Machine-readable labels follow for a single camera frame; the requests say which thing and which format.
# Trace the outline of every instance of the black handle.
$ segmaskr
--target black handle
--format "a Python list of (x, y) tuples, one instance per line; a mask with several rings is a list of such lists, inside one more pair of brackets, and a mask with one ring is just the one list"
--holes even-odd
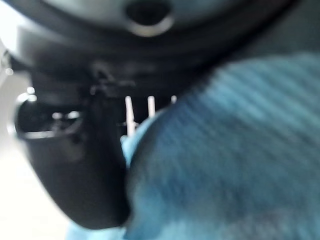
[(70, 219), (88, 229), (118, 227), (129, 215), (126, 163), (113, 111), (111, 102), (98, 99), (82, 111), (55, 113), (25, 94), (14, 120), (45, 189)]

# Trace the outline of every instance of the black plastic part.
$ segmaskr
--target black plastic part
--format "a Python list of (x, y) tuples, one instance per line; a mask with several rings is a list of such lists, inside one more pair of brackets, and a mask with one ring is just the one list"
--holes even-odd
[[(202, 25), (145, 39), (86, 25), (43, 1), (0, 0), (0, 13), (10, 17), (0, 23), (5, 25), (1, 37), (10, 53), (30, 67), (52, 73), (91, 71), (96, 62), (103, 62), (121, 82), (183, 73), (225, 57), (239, 43), (262, 32), (295, 1), (248, 0)], [(13, 41), (12, 32), (19, 38)], [(163, 77), (158, 81), (170, 83)]]
[(51, 130), (52, 113), (51, 106), (24, 100), (15, 117), (16, 134), (43, 186), (77, 224), (94, 230), (121, 226), (129, 206), (113, 103), (96, 99), (58, 130)]
[(132, 110), (134, 121), (141, 124), (149, 117), (149, 106), (147, 97), (132, 97)]
[(90, 94), (90, 83), (76, 76), (53, 76), (30, 71), (37, 102), (49, 106), (80, 107)]
[(156, 97), (154, 99), (154, 107), (156, 111), (169, 106), (169, 104), (171, 104), (171, 97)]

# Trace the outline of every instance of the white wall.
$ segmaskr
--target white wall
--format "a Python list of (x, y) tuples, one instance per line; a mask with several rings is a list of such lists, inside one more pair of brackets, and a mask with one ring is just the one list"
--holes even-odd
[(43, 190), (7, 131), (15, 100), (27, 87), (21, 76), (6, 77), (0, 84), (0, 239), (63, 240), (67, 218)]

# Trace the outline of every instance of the hole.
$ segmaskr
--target hole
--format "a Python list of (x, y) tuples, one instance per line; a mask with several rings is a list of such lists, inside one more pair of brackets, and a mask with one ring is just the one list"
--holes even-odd
[(171, 13), (171, 8), (165, 1), (140, 0), (130, 3), (125, 13), (130, 20), (139, 25), (154, 26)]

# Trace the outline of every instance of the blue fabric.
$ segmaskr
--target blue fabric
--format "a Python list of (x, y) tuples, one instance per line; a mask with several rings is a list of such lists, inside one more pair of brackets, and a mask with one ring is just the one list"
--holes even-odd
[(320, 2), (301, 2), (124, 141), (125, 227), (67, 240), (320, 238)]

